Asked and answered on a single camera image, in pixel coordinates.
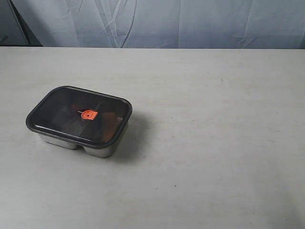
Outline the white backdrop curtain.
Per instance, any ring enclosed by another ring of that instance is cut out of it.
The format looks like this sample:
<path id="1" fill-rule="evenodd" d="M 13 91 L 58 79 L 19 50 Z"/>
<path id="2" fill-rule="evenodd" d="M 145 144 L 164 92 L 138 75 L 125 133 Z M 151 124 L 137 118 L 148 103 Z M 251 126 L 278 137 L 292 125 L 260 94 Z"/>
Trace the white backdrop curtain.
<path id="1" fill-rule="evenodd" d="M 298 49 L 302 0 L 15 0 L 43 46 Z"/>

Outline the dark vertical frame post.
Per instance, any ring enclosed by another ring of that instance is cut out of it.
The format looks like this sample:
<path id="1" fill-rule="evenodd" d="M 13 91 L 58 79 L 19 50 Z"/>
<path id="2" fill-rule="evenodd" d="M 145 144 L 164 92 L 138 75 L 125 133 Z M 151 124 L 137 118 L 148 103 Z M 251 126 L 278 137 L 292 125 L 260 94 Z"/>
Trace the dark vertical frame post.
<path id="1" fill-rule="evenodd" d="M 0 1 L 0 45 L 42 47 L 11 0 Z"/>

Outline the dark transparent lunch box lid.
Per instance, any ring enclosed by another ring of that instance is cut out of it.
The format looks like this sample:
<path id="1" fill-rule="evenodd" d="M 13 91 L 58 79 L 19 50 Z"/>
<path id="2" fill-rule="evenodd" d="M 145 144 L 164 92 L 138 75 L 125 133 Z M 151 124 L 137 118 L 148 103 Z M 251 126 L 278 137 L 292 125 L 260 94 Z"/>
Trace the dark transparent lunch box lid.
<path id="1" fill-rule="evenodd" d="M 82 113 L 73 112 L 69 105 L 79 103 Z M 115 112 L 118 118 L 113 137 L 102 140 L 102 113 Z M 60 86 L 51 90 L 28 114 L 29 130 L 93 149 L 113 144 L 132 114 L 129 101 L 113 95 L 74 86 Z"/>

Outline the red sausage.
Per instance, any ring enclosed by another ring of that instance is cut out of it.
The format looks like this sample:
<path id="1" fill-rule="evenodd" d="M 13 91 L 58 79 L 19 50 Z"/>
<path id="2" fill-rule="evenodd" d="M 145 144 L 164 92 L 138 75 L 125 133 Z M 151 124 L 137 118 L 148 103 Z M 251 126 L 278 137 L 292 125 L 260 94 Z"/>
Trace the red sausage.
<path id="1" fill-rule="evenodd" d="M 71 103 L 69 105 L 69 108 L 76 113 L 82 113 L 84 111 L 84 108 L 81 104 L 79 103 Z"/>

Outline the steel lunch box tray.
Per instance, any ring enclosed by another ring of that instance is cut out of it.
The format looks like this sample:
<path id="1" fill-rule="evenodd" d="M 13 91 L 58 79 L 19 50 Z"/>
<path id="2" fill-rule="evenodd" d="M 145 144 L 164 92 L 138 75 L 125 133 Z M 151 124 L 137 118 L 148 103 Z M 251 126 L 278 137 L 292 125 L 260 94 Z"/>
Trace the steel lunch box tray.
<path id="1" fill-rule="evenodd" d="M 119 138 L 110 146 L 103 148 L 103 149 L 93 149 L 93 148 L 83 146 L 83 149 L 89 155 L 93 155 L 93 156 L 97 156 L 97 157 L 101 157 L 101 158 L 110 157 L 117 150 L 117 148 L 121 142 L 121 139 L 123 138 L 126 130 L 128 129 L 128 124 L 129 123 L 127 122 L 127 124 L 121 131 Z M 81 145 L 69 143 L 67 141 L 59 140 L 59 139 L 52 138 L 49 136 L 45 136 L 45 135 L 41 135 L 41 134 L 38 134 L 38 136 L 41 138 L 42 141 L 44 141 L 46 143 L 53 144 L 56 146 L 61 146 L 61 147 L 67 148 L 67 149 L 74 150 L 74 149 L 77 149 L 78 147 L 81 147 Z"/>

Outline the yellow cheese slice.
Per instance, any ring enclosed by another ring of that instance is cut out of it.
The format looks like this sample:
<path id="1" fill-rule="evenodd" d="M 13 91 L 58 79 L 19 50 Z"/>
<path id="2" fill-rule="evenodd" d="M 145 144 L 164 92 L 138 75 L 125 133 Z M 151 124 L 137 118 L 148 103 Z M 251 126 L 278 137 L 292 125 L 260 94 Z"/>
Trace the yellow cheese slice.
<path id="1" fill-rule="evenodd" d="M 118 118 L 115 112 L 102 113 L 102 140 L 109 141 L 116 132 Z"/>

